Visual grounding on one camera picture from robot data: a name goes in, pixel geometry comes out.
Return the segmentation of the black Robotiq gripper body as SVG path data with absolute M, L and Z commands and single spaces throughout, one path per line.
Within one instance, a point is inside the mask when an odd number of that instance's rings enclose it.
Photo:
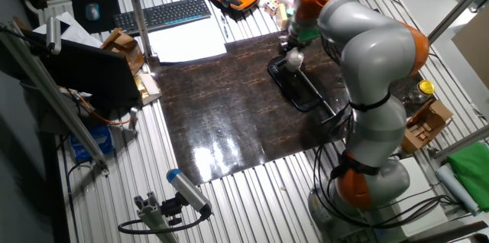
M 303 49 L 305 47 L 304 43 L 298 41 L 297 37 L 294 35 L 283 35 L 282 36 L 282 48 L 283 49 Z

